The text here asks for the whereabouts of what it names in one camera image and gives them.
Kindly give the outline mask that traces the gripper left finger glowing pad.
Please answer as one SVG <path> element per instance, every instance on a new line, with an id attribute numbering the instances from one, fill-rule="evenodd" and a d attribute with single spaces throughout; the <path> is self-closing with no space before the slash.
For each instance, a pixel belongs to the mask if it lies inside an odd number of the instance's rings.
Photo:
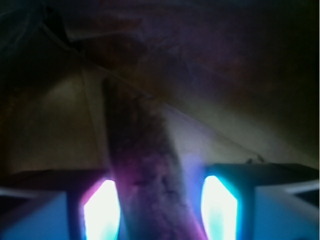
<path id="1" fill-rule="evenodd" d="M 3 240 L 116 240 L 120 203 L 105 170 L 31 170 L 0 181 Z"/>

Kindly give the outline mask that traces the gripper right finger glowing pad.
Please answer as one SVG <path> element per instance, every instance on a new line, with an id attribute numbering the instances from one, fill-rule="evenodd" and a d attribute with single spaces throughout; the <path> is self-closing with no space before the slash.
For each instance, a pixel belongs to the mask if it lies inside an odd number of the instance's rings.
<path id="1" fill-rule="evenodd" d="M 317 240 L 319 171 L 297 163 L 216 163 L 204 170 L 210 240 Z"/>

